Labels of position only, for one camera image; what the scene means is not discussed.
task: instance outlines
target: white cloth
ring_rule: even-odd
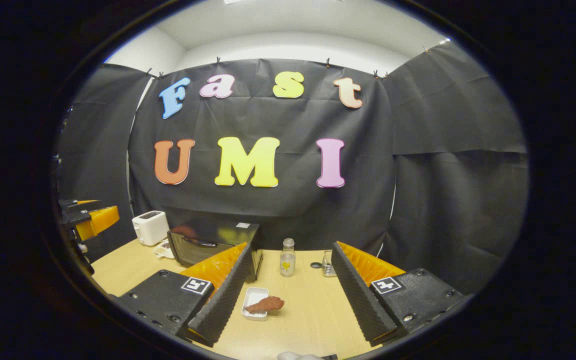
[[[291,351],[282,352],[277,355],[277,360],[323,360],[320,357],[309,353],[308,355],[300,355]]]

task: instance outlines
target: glass jar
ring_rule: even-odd
[[[283,276],[292,276],[295,273],[295,240],[288,237],[283,240],[283,250],[279,255],[279,273]]]

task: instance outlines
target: wooden table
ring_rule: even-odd
[[[279,274],[279,250],[263,250],[258,280],[245,282],[235,308],[219,341],[204,349],[241,360],[276,360],[279,353],[329,356],[342,360],[366,353],[371,347],[364,339],[357,319],[336,277],[325,277],[322,269],[311,268],[322,262],[323,250],[297,251],[293,276]],[[93,262],[94,280],[109,294],[121,296],[160,269],[181,272],[175,260],[158,259],[153,248],[137,240]],[[242,315],[246,290],[266,288],[285,305],[266,321],[253,321]]]

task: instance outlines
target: white toaster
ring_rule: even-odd
[[[157,210],[132,218],[132,226],[139,242],[146,246],[153,246],[167,239],[170,230],[166,212]]]

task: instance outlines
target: orange letter u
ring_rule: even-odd
[[[155,176],[164,184],[177,185],[186,180],[186,176],[188,176],[190,148],[195,146],[195,141],[181,139],[176,143],[179,148],[179,167],[175,172],[168,170],[168,156],[172,146],[172,141],[157,141],[155,143]]]

